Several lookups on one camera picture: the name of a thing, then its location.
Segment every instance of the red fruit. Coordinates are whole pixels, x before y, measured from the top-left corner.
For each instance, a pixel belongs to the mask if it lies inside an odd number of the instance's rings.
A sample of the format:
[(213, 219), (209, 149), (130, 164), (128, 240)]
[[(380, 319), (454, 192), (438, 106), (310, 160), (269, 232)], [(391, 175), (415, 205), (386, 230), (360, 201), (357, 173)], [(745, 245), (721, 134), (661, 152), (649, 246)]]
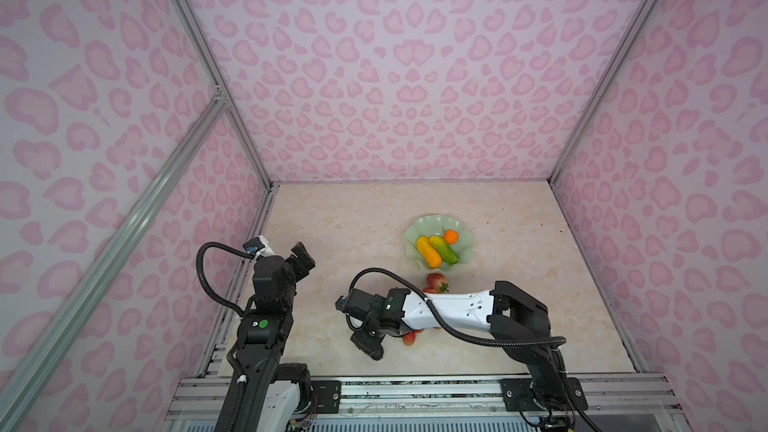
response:
[(410, 334), (408, 334), (407, 336), (402, 338), (402, 342), (405, 345), (413, 345), (413, 343), (416, 342), (416, 333), (415, 332), (411, 332)]
[(438, 294), (448, 291), (448, 280), (443, 274), (433, 272), (427, 275), (427, 283), (429, 284), (429, 287), (434, 288)]

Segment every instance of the bowl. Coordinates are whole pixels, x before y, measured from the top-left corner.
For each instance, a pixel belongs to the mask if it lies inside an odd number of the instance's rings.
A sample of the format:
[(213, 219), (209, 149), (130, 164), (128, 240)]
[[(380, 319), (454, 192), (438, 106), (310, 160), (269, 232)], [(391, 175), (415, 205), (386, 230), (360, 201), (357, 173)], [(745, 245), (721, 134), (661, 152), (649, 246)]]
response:
[(454, 265), (443, 262), (439, 267), (439, 271), (446, 275), (455, 274), (456, 272), (461, 271), (463, 266), (470, 263), (475, 256), (475, 239), (464, 224), (453, 217), (433, 214), (416, 220), (416, 222), (406, 230), (406, 257), (414, 261), (421, 270), (437, 270), (429, 267), (424, 257), (418, 250), (416, 250), (416, 240), (422, 235), (426, 235), (427, 237), (432, 235), (442, 236), (444, 231), (449, 229), (456, 231), (458, 234), (456, 243), (451, 244), (453, 251), (458, 254), (458, 262)]

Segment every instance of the yellow cucumber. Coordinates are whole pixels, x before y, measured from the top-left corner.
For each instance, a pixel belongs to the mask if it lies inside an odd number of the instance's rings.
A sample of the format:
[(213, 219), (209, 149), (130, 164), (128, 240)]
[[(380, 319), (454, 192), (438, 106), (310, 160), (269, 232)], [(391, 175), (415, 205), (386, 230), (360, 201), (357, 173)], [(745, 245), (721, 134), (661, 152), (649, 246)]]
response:
[(418, 253), (424, 257), (424, 260), (427, 261), (427, 265), (430, 268), (437, 268), (442, 264), (440, 254), (429, 245), (429, 239), (426, 235), (422, 235), (416, 240), (416, 250), (418, 250)]
[(458, 255), (443, 237), (440, 237), (439, 235), (431, 236), (429, 238), (429, 245), (437, 251), (437, 254), (440, 254), (440, 258), (442, 258), (446, 264), (454, 265), (458, 262)]

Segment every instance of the green cucumber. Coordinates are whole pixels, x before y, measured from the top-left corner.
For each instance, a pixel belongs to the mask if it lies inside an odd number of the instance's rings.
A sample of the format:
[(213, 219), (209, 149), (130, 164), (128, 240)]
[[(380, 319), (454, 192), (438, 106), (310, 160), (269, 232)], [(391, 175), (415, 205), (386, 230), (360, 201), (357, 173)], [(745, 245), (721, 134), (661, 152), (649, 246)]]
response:
[(437, 254), (440, 254), (440, 257), (446, 264), (454, 265), (458, 262), (458, 255), (443, 237), (439, 235), (431, 236), (429, 238), (429, 245), (437, 251)]

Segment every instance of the wall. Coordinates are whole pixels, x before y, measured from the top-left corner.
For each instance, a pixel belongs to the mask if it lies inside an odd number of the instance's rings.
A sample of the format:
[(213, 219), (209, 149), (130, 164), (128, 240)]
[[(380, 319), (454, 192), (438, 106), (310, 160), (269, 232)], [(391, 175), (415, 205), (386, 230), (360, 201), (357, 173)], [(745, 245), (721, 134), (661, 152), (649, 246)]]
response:
[(768, 422), (766, 0), (664, 0), (557, 194), (700, 432)]
[(191, 0), (276, 180), (547, 177), (639, 0)]
[[(219, 307), (195, 277), (197, 249), (243, 244), (262, 194), (222, 117), (20, 430), (156, 430)], [(237, 262), (208, 251), (214, 290), (226, 290)]]
[(168, 0), (0, 0), (0, 388), (212, 97)]

